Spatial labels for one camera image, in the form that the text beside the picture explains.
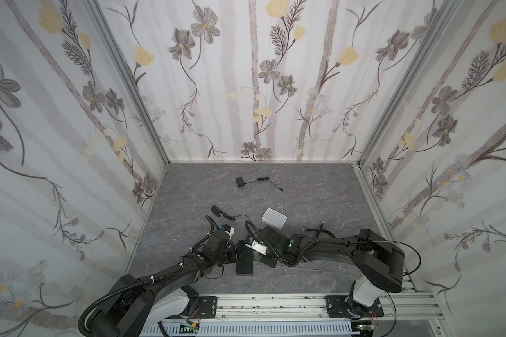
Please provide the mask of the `black network switch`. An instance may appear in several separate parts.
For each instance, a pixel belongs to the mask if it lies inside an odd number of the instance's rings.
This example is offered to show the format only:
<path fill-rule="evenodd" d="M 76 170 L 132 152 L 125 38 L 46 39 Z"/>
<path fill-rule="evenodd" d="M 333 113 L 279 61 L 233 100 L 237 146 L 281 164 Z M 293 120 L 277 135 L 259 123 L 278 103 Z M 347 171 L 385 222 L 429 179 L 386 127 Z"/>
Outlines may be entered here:
<path fill-rule="evenodd" d="M 253 276 L 254 251 L 247 247 L 244 240 L 238 242 L 236 275 Z"/>

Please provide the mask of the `white network switch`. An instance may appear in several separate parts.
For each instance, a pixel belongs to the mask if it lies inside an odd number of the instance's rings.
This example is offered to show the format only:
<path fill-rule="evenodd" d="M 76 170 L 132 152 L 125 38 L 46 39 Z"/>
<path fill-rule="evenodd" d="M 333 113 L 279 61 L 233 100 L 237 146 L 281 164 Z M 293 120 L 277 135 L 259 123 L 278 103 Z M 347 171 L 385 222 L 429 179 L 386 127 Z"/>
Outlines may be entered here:
<path fill-rule="evenodd" d="M 261 221 L 277 230 L 281 230 L 286 221 L 288 220 L 288 217 L 279 211 L 276 211 L 272 208 L 268 208 L 265 210 L 264 214 L 261 217 Z"/>

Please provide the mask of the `black power adapter with cable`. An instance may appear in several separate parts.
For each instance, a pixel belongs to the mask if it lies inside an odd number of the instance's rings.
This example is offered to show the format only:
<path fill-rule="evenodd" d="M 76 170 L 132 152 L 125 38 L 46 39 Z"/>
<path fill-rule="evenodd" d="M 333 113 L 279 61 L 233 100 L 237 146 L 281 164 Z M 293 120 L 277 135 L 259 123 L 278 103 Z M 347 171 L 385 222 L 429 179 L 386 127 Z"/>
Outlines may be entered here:
<path fill-rule="evenodd" d="M 244 214 L 240 215 L 230 215 L 224 211 L 222 211 L 218 206 L 213 205 L 211 207 L 211 212 L 218 218 L 223 217 L 230 221 L 236 221 L 238 218 L 245 218 L 248 221 L 251 221 L 250 217 Z"/>

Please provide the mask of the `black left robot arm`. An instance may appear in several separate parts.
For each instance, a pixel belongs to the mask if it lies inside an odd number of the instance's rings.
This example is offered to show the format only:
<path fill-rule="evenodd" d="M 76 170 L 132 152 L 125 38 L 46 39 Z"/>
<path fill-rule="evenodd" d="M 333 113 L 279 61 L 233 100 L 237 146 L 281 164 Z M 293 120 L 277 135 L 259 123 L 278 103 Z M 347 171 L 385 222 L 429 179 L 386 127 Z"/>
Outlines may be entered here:
<path fill-rule="evenodd" d="M 139 336 L 153 306 L 165 296 L 209 275 L 216 266 L 231 263 L 236 253 L 230 225 L 217 226 L 207 216 L 210 231 L 180 261 L 155 274 L 121 277 L 112 289 L 80 315 L 83 336 Z"/>

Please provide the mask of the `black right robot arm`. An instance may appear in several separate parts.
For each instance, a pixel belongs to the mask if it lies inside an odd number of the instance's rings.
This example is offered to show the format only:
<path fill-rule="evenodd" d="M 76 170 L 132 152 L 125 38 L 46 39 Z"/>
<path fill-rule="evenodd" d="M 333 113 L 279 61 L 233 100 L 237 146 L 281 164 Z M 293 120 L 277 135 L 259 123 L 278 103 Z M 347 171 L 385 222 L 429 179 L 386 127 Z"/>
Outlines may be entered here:
<path fill-rule="evenodd" d="M 405 252 L 401 242 L 386 240 L 372 230 L 362 229 L 350 237 L 311 237 L 295 234 L 290 237 L 271 227 L 246 239 L 246 245 L 262 255 L 261 261 L 276 267 L 282 263 L 296 268 L 301 262 L 328 261 L 355 265 L 362 273 L 342 304 L 332 304 L 338 316 L 359 320 L 369 313 L 385 292 L 400 293 L 403 278 L 417 268 L 405 271 Z"/>

